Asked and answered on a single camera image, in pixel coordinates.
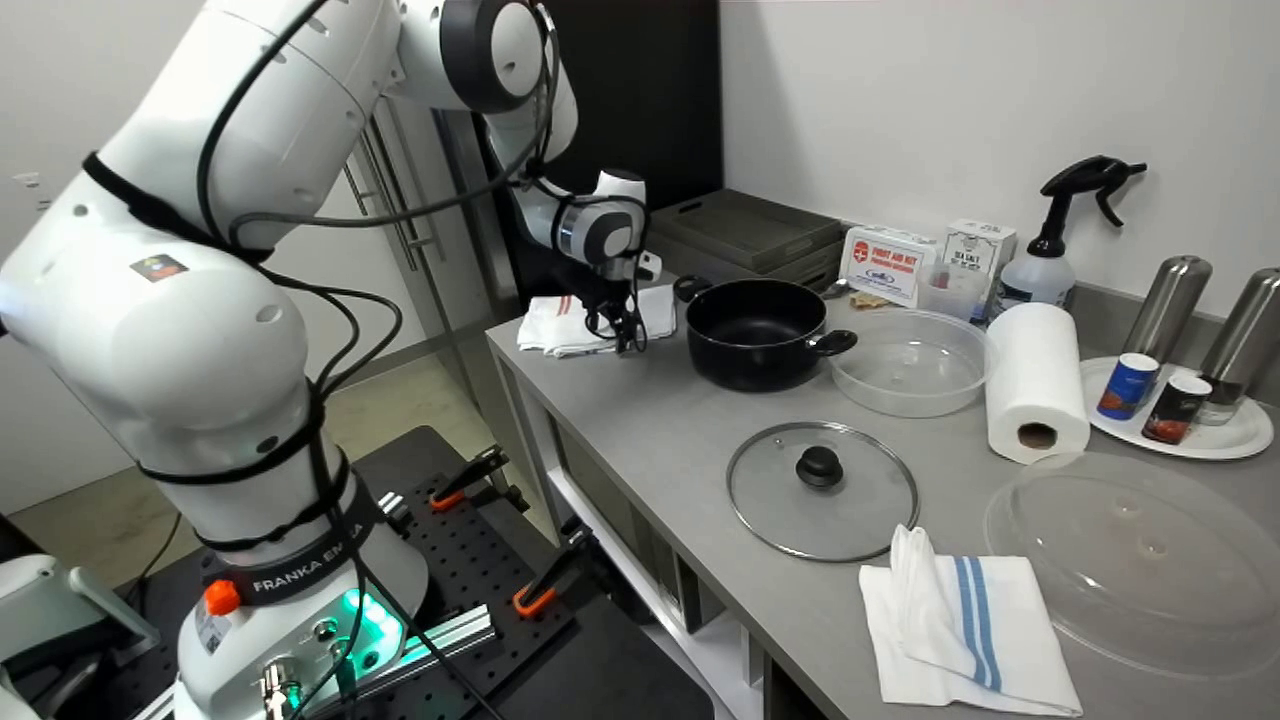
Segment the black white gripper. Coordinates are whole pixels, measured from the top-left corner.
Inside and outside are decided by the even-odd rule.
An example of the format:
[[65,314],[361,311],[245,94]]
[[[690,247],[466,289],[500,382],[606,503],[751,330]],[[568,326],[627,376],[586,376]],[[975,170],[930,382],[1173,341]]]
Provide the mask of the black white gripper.
[[677,280],[658,252],[644,252],[636,275],[586,305],[586,326],[614,350],[644,350],[677,330]]

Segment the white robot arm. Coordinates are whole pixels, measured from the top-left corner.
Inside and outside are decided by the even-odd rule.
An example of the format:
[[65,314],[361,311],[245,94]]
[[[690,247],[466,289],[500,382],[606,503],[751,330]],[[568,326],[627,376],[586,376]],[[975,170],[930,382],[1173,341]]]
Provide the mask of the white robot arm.
[[182,624],[175,692],[206,720],[296,714],[395,669],[433,567],[324,437],[329,376],[275,244],[324,215],[390,91],[478,112],[525,232],[632,299],[647,186],[546,174],[577,91],[541,0],[206,0],[129,125],[5,259],[5,330],[158,480],[215,555]]

